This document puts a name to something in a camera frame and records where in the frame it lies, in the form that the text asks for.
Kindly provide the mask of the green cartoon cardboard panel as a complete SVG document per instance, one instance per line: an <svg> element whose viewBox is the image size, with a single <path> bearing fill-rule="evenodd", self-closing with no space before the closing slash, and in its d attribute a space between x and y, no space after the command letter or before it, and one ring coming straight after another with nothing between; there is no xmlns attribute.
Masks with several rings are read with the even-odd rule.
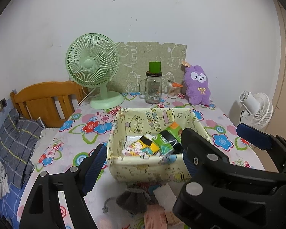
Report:
<svg viewBox="0 0 286 229"><path fill-rule="evenodd" d="M116 75L107 84L109 91L136 93L139 83L146 77L151 61L161 63L162 92L167 92L167 82L182 83L182 62L186 58L187 46L158 42L118 42L120 63Z"/></svg>

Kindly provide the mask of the yellow black cartoon packet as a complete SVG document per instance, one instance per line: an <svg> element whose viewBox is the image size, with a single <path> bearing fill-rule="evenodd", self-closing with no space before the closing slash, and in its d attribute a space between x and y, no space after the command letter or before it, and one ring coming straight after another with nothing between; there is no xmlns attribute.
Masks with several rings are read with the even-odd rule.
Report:
<svg viewBox="0 0 286 229"><path fill-rule="evenodd" d="M153 142L152 138L153 136L148 133L143 136L127 136L121 154L143 159L159 154L160 148Z"/></svg>

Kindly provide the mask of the white tissue pack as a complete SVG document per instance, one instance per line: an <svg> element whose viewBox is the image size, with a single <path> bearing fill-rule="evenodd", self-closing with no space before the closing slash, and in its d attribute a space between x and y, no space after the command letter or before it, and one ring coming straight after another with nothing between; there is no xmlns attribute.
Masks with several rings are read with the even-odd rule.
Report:
<svg viewBox="0 0 286 229"><path fill-rule="evenodd" d="M169 184L162 185L153 191L155 198L166 212L171 212L177 200Z"/></svg>

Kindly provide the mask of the grey plaid pillow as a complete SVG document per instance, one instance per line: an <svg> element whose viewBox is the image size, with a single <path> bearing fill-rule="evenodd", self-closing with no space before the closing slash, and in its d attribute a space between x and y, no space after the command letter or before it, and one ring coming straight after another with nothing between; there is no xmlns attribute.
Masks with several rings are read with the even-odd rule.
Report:
<svg viewBox="0 0 286 229"><path fill-rule="evenodd" d="M40 139L43 124L24 118L13 108L0 128L0 162L8 182L21 189L30 178L34 165L30 159Z"/></svg>

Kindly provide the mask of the floral tablecloth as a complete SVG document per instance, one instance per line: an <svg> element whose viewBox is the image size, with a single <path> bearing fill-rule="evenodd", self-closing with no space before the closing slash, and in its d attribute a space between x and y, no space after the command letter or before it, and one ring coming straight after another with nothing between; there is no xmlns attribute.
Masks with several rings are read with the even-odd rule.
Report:
<svg viewBox="0 0 286 229"><path fill-rule="evenodd" d="M163 96L159 104L147 104L137 93L125 94L123 104L107 110L95 110L88 104L82 104L63 124L55 137L39 153L35 170L22 194L17 215L22 216L29 193L36 178L43 172L50 174L63 173L72 166L78 166L82 160L90 156L99 144L108 144L116 115L120 109L134 108L185 108L194 111L199 122L210 137L211 142L225 153L232 164L263 169L263 165L244 139L238 137L234 124L214 103L208 106L191 105L183 94L171 99ZM178 194L186 179L176 181L139 182L139 187L149 194L162 183L169 183L172 191ZM97 178L91 192L85 196L85 202L99 228L144 228L144 215L131 215L121 209L114 200L108 202L109 211L104 213L102 208L108 198L123 193L126 182L118 181L110 173L108 162Z"/></svg>

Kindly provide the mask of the yellow cartoon fabric storage box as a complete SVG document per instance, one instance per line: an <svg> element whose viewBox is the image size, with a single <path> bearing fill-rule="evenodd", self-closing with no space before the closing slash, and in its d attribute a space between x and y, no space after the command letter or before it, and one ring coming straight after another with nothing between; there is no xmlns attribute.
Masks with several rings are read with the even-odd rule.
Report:
<svg viewBox="0 0 286 229"><path fill-rule="evenodd" d="M149 158L129 157L121 154L127 136L153 137L176 122L183 130L193 129L207 141L209 135L191 109L134 108L120 109L107 144L107 162L114 179L122 182L176 181L188 179L190 174L183 155L160 153Z"/></svg>

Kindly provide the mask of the white clip fan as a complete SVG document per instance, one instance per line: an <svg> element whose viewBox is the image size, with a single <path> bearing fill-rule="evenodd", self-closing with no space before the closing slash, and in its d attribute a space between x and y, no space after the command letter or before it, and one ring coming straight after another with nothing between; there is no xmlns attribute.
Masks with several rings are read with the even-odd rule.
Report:
<svg viewBox="0 0 286 229"><path fill-rule="evenodd" d="M261 130L269 123L273 114L273 105L265 93L252 94L244 90L239 96L239 102L245 109L240 123Z"/></svg>

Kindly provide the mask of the wall power socket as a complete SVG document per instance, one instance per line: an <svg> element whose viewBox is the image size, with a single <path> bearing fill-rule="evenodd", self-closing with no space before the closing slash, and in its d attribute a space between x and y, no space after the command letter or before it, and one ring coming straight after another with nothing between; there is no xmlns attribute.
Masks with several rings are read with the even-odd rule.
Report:
<svg viewBox="0 0 286 229"><path fill-rule="evenodd" d="M6 99L3 98L1 101L0 101L0 112L7 106L7 102L6 102Z"/></svg>

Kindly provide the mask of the purple bunny plush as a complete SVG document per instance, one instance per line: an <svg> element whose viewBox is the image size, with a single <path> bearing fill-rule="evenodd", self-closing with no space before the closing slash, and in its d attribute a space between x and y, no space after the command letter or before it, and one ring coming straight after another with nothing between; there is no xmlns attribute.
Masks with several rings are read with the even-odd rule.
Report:
<svg viewBox="0 0 286 229"><path fill-rule="evenodd" d="M208 78L201 66L192 66L183 61L185 67L183 83L186 86L185 94L191 105L202 104L208 106L210 104L210 89L208 87Z"/></svg>

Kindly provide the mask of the toothpick jar orange lid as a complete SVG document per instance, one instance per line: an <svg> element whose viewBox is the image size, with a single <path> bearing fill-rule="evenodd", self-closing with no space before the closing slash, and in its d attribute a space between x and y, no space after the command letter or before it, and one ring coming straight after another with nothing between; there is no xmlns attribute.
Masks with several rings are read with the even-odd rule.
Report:
<svg viewBox="0 0 286 229"><path fill-rule="evenodd" d="M176 98L181 92L183 85L176 82L168 82L167 84L167 96L169 98Z"/></svg>

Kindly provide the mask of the green desk fan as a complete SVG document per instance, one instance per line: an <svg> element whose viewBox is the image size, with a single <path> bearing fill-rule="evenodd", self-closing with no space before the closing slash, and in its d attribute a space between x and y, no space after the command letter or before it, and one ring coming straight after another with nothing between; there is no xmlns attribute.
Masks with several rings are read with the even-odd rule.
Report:
<svg viewBox="0 0 286 229"><path fill-rule="evenodd" d="M98 33L78 37L69 46L65 57L68 75L74 82L82 87L100 89L90 100L90 107L98 110L114 108L124 101L119 92L107 90L107 83L116 75L119 63L116 44Z"/></svg>

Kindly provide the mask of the grey drawstring pouch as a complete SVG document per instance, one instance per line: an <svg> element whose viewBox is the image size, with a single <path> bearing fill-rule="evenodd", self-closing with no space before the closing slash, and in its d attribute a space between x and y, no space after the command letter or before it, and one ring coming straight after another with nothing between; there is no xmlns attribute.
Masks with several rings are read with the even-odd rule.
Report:
<svg viewBox="0 0 286 229"><path fill-rule="evenodd" d="M135 215L143 214L147 211L151 196L144 189L128 187L121 195L108 198L105 201L102 208L104 213L109 211L107 204L110 200L114 200L121 209Z"/></svg>

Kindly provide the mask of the wooden bed headboard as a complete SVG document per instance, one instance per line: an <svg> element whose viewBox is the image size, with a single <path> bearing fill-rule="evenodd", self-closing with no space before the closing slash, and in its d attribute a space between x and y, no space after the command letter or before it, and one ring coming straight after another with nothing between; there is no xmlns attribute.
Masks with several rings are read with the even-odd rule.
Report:
<svg viewBox="0 0 286 229"><path fill-rule="evenodd" d="M11 92L10 97L14 108L24 118L40 118L47 127L59 128L75 111L72 96L80 102L87 91L74 81L52 81L30 85L18 93Z"/></svg>

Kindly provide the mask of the green orange tissue pack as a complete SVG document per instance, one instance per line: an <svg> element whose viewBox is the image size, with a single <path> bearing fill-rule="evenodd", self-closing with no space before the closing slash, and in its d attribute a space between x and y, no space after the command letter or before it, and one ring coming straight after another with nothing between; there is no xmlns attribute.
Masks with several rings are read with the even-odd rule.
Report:
<svg viewBox="0 0 286 229"><path fill-rule="evenodd" d="M165 130L152 138L153 143L159 147L161 155L182 153L182 131L183 129L176 122L173 122Z"/></svg>

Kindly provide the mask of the green cup on jar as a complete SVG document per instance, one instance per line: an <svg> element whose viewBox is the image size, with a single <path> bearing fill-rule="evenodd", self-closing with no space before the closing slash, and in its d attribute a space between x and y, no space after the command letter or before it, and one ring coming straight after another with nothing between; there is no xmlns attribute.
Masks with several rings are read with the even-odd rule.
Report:
<svg viewBox="0 0 286 229"><path fill-rule="evenodd" d="M149 72L152 74L161 72L161 62L160 61L150 61L149 62Z"/></svg>

